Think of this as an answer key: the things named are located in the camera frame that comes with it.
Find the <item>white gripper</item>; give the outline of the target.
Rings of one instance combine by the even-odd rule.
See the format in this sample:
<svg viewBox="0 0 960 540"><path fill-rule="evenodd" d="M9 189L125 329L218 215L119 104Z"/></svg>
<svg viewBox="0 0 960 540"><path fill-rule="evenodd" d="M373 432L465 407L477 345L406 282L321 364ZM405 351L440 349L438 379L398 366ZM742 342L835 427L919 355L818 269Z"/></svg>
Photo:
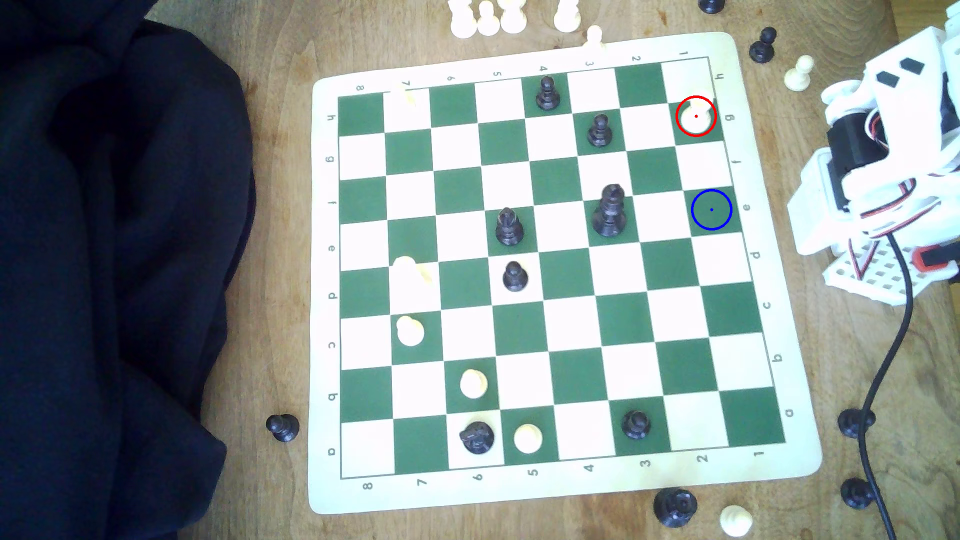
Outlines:
<svg viewBox="0 0 960 540"><path fill-rule="evenodd" d="M901 196L901 157L892 155L850 171L835 189L831 171L837 159L828 147L816 150L800 173L800 186L787 204L799 254L811 255L848 239L879 238L895 227L892 210L866 217L870 210ZM867 241L844 251L822 272L825 284L890 306L906 303L907 279L887 240ZM958 274L958 246L901 247L912 295Z"/></svg>

